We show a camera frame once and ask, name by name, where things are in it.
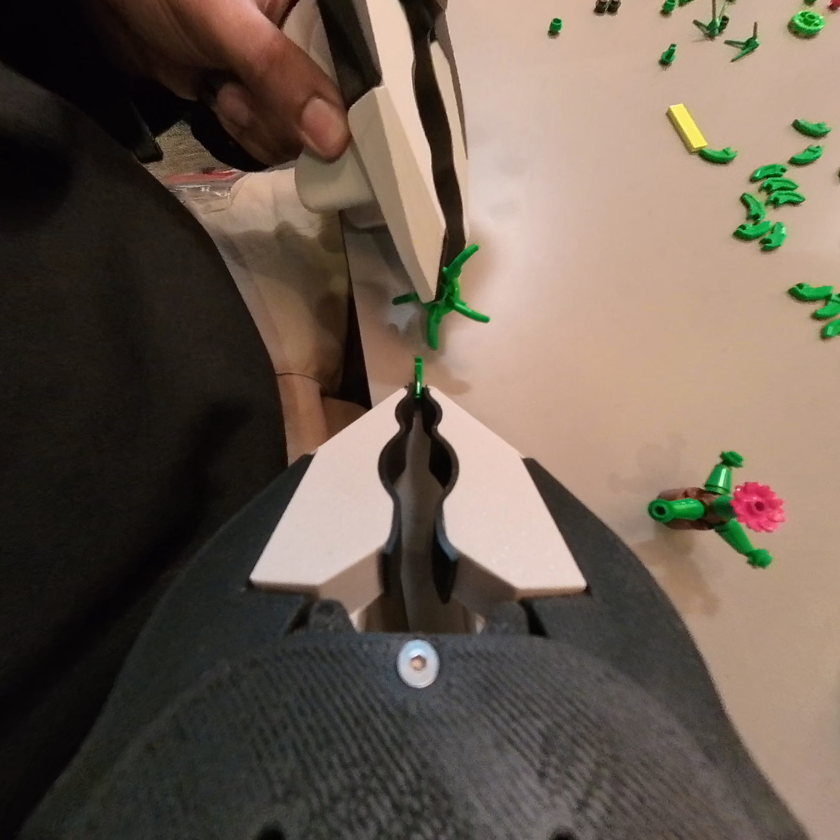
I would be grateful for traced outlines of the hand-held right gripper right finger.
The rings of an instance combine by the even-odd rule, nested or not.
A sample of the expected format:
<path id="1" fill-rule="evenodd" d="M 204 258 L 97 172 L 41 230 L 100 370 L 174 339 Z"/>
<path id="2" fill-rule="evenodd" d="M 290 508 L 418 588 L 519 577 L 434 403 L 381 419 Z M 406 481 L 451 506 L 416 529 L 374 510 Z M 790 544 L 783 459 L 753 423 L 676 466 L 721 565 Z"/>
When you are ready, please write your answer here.
<path id="1" fill-rule="evenodd" d="M 578 595 L 586 581 L 526 459 L 433 386 L 422 393 L 439 600 L 488 618 L 504 602 Z"/>

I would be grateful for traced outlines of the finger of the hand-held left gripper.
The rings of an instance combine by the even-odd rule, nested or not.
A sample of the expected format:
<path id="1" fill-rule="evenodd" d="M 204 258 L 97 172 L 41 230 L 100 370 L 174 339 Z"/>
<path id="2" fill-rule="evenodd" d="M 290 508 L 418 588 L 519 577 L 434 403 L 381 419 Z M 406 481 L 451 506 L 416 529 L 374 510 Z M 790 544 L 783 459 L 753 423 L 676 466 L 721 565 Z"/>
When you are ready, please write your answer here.
<path id="1" fill-rule="evenodd" d="M 450 171 L 436 177 L 434 157 L 415 112 L 409 123 L 386 84 L 366 91 L 350 107 L 348 118 L 363 173 L 371 187 L 397 255 L 421 300 L 438 296 L 440 275 L 455 255 Z"/>
<path id="2" fill-rule="evenodd" d="M 433 51 L 440 47 L 437 25 L 442 12 L 413 12 L 413 88 L 417 112 L 429 148 L 437 206 L 444 219 L 443 251 L 461 251 L 466 247 L 465 199 L 456 171 L 456 141 L 463 139 L 459 118 L 450 115 L 445 102 L 445 74 L 449 70 L 443 58 L 441 70 L 435 68 Z"/>

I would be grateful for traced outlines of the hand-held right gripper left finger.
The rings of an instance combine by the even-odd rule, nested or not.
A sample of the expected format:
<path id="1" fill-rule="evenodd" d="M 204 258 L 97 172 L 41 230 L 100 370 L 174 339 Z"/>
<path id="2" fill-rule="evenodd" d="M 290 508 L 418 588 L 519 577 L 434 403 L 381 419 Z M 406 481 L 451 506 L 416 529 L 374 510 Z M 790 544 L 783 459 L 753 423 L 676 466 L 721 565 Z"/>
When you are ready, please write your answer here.
<path id="1" fill-rule="evenodd" d="M 384 600 L 387 628 L 406 628 L 403 518 L 415 398 L 404 387 L 309 459 L 249 581 L 257 589 L 340 602 L 350 614 Z"/>

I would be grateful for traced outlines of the green spiky plant stem piece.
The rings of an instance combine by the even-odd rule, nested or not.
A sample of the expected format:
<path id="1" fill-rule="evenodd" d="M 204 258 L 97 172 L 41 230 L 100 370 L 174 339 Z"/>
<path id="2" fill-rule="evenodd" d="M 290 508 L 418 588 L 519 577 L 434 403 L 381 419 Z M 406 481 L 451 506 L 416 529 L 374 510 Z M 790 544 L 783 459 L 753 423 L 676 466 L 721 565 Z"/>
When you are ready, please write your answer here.
<path id="1" fill-rule="evenodd" d="M 488 323 L 490 317 L 469 307 L 461 297 L 460 276 L 467 262 L 479 250 L 478 244 L 468 245 L 439 273 L 437 292 L 433 300 L 422 302 L 417 292 L 409 292 L 392 299 L 393 306 L 407 304 L 420 305 L 426 314 L 425 341 L 432 351 L 439 349 L 439 328 L 443 319 L 450 313 L 457 313 L 465 318 Z"/>

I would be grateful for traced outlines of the person's left forearm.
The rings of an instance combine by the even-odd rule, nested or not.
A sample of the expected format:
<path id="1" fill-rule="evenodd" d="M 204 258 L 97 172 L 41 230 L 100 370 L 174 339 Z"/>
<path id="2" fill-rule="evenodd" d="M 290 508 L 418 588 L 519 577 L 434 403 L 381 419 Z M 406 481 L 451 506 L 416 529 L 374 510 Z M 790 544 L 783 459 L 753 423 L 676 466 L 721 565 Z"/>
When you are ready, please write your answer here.
<path id="1" fill-rule="evenodd" d="M 127 45 L 97 21 L 89 2 L 1 2 L 2 62 L 79 107 L 172 99 L 144 75 Z"/>

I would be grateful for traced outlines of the person's left hand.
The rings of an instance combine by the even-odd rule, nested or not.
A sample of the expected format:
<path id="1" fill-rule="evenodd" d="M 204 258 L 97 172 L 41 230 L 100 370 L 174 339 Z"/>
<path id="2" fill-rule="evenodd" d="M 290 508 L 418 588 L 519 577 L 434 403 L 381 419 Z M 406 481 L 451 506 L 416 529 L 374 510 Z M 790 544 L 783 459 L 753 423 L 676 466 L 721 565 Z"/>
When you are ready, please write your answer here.
<path id="1" fill-rule="evenodd" d="M 335 161 L 350 128 L 329 76 L 282 31 L 296 2 L 92 1 L 87 20 L 133 77 L 204 102 L 251 158 Z"/>

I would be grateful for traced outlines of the person's beige trousers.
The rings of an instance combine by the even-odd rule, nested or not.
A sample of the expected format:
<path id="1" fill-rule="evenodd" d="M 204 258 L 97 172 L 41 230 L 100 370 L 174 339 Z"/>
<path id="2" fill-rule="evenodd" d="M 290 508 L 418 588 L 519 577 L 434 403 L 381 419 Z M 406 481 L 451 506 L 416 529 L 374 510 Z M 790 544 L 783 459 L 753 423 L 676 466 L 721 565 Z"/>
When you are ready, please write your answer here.
<path id="1" fill-rule="evenodd" d="M 178 123 L 159 139 L 166 175 L 232 168 Z M 343 230 L 309 212 L 290 164 L 245 176 L 224 202 L 184 203 L 211 235 L 274 368 L 291 463 L 371 407 Z"/>

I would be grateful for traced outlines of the person's black jacket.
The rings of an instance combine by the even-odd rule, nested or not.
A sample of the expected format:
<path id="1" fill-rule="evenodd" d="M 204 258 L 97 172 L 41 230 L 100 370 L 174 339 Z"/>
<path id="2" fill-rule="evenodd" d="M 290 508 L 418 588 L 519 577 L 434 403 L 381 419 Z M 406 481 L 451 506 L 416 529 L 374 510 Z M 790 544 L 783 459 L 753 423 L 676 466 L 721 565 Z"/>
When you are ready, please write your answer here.
<path id="1" fill-rule="evenodd" d="M 79 750 L 172 576 L 287 463 L 205 228 L 2 66 L 1 827 Z"/>

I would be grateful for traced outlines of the yellow flat brick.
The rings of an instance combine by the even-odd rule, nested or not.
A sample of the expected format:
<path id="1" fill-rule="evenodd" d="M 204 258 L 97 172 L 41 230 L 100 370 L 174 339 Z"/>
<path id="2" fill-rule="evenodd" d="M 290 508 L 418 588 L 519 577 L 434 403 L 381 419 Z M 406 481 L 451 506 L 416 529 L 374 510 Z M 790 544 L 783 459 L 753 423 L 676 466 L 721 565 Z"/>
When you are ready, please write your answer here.
<path id="1" fill-rule="evenodd" d="M 685 104 L 669 106 L 666 116 L 690 154 L 697 154 L 708 147 L 708 141 Z"/>

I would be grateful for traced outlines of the small potted toy flower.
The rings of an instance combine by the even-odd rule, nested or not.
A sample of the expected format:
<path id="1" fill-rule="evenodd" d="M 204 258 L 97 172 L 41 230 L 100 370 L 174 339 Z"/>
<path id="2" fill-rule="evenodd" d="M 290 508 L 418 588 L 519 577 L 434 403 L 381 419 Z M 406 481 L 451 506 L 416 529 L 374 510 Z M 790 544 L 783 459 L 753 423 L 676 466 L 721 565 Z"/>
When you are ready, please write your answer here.
<path id="1" fill-rule="evenodd" d="M 748 532 L 776 531 L 786 521 L 784 502 L 759 482 L 736 485 L 733 474 L 743 463 L 734 450 L 720 452 L 702 486 L 661 491 L 647 504 L 647 514 L 667 529 L 714 532 L 749 566 L 764 570 L 773 559 L 767 550 L 753 545 Z"/>

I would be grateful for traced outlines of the group of green leaf pieces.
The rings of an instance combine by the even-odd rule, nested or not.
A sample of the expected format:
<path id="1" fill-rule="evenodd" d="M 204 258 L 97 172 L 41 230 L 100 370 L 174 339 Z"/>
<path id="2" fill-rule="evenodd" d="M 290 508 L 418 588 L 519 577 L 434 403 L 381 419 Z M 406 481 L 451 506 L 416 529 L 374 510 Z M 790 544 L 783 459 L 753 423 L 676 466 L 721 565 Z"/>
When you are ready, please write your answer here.
<path id="1" fill-rule="evenodd" d="M 833 130 L 825 121 L 794 119 L 793 131 L 808 139 L 804 149 L 792 154 L 786 162 L 773 162 L 756 167 L 749 175 L 750 189 L 739 196 L 743 220 L 731 236 L 741 242 L 755 243 L 764 254 L 779 250 L 788 238 L 784 222 L 769 215 L 769 210 L 799 207 L 805 195 L 799 183 L 788 176 L 790 169 L 800 170 L 818 162 L 824 152 L 824 140 Z M 833 340 L 839 334 L 838 287 L 798 282 L 787 295 L 801 303 L 815 304 L 812 319 L 820 323 L 822 341 Z"/>

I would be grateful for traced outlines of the group of small flower pieces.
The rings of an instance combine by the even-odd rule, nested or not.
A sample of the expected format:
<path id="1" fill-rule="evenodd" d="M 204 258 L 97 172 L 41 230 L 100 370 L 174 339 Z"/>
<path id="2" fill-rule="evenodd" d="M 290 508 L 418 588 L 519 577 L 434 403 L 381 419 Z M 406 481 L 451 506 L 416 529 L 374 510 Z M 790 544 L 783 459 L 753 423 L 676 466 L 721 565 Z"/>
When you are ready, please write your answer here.
<path id="1" fill-rule="evenodd" d="M 593 3 L 594 14 L 598 15 L 613 15 L 616 14 L 622 2 L 619 1 L 598 1 Z M 664 1 L 660 5 L 658 14 L 662 18 L 672 15 L 678 7 L 685 7 L 690 4 L 690 1 Z M 803 8 L 796 11 L 786 24 L 786 28 L 790 34 L 798 39 L 812 39 L 818 36 L 824 29 L 826 24 L 826 17 L 814 10 L 815 2 L 804 2 Z M 722 37 L 726 32 L 730 23 L 728 15 L 728 8 L 733 5 L 733 2 L 710 2 L 710 18 L 708 21 L 700 21 L 694 19 L 692 24 L 701 33 L 703 39 L 712 41 Z M 559 17 L 554 17 L 549 21 L 547 27 L 547 36 L 549 38 L 557 38 L 562 31 L 564 22 Z M 749 37 L 738 39 L 725 39 L 723 41 L 725 46 L 737 50 L 732 55 L 730 62 L 735 63 L 740 61 L 760 47 L 760 27 L 758 22 L 754 22 Z M 676 59 L 677 44 L 673 43 L 667 47 L 666 50 L 658 58 L 658 64 L 663 67 L 670 67 Z"/>

